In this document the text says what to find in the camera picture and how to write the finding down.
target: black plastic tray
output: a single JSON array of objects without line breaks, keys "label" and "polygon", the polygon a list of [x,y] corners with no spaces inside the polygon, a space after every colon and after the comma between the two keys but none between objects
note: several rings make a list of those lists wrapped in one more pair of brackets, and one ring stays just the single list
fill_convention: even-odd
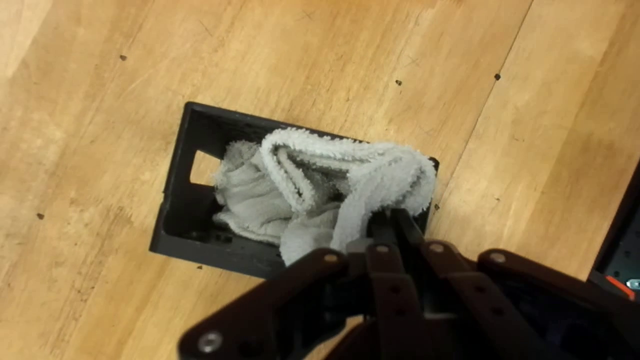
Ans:
[{"label": "black plastic tray", "polygon": [[[166,175],[165,202],[161,203],[150,249],[251,276],[271,277],[278,274],[285,268],[278,248],[242,237],[231,227],[214,224],[212,213],[221,209],[214,197],[214,186],[190,181],[199,150],[214,157],[224,157],[231,142],[262,142],[262,137],[276,127],[293,127],[293,123],[189,102]],[[426,217],[429,209],[414,217],[422,232]]]}]

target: gray towel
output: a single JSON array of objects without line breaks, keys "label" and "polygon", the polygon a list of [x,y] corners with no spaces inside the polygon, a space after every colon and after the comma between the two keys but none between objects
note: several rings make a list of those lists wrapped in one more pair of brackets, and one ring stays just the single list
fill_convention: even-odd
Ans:
[{"label": "gray towel", "polygon": [[216,174],[214,222],[281,245],[286,263],[314,248],[344,251],[383,207],[421,213],[437,186],[435,162],[398,144],[364,144],[286,127],[262,144],[235,142]]}]

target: white cloth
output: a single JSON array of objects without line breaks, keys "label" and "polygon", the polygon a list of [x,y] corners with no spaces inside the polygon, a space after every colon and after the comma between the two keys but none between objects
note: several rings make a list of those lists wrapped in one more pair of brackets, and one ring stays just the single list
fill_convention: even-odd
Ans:
[{"label": "white cloth", "polygon": [[398,144],[366,144],[285,127],[235,142],[216,174],[214,222],[281,245],[286,263],[314,248],[344,251],[383,207],[416,215],[432,199],[435,162]]}]

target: wood grain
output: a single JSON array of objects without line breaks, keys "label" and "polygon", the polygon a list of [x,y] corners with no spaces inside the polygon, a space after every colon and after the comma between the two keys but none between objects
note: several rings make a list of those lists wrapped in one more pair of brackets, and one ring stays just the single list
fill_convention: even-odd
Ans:
[{"label": "wood grain", "polygon": [[0,26],[2,357],[176,357],[259,283],[148,251],[187,99],[416,145],[432,235],[574,276],[640,151],[632,0],[0,0]]}]

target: crumpled towel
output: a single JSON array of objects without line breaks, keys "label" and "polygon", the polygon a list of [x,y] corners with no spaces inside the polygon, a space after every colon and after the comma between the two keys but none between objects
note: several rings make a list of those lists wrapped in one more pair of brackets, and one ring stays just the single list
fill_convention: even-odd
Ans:
[{"label": "crumpled towel", "polygon": [[435,162],[398,144],[316,135],[300,127],[262,144],[232,142],[216,174],[214,222],[281,245],[286,263],[314,248],[344,251],[377,209],[419,215],[432,199]]}]

